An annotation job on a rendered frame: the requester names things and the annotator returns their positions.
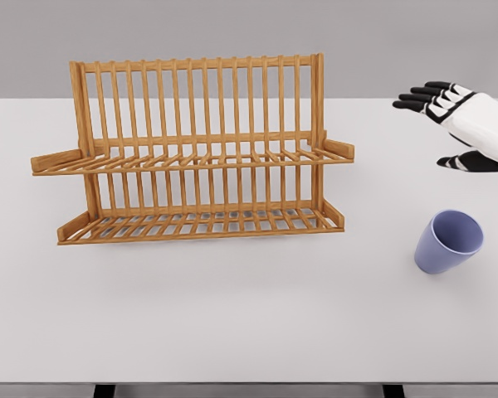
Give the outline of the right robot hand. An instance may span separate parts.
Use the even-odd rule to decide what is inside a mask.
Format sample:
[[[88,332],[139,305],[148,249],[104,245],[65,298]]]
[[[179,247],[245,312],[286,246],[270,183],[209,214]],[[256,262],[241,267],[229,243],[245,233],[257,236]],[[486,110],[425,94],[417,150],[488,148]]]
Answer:
[[[437,165],[463,172],[498,172],[498,100],[457,83],[428,81],[393,102],[396,109],[426,115],[471,148]]]

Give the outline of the purple cup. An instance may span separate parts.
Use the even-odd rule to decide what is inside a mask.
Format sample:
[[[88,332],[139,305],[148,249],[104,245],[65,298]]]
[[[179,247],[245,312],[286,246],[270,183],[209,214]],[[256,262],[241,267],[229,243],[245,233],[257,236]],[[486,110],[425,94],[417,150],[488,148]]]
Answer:
[[[483,241],[483,231],[471,216],[457,210],[440,211],[422,233],[414,260],[424,272],[438,274],[472,257]]]

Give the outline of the wooden two-tier dish rack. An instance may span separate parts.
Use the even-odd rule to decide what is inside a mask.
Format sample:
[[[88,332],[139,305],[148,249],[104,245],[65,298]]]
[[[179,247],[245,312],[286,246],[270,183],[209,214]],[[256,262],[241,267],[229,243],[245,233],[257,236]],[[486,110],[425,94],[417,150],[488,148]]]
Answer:
[[[344,230],[324,168],[354,146],[324,126],[324,57],[70,64],[78,146],[34,157],[80,175],[85,211],[60,245]]]

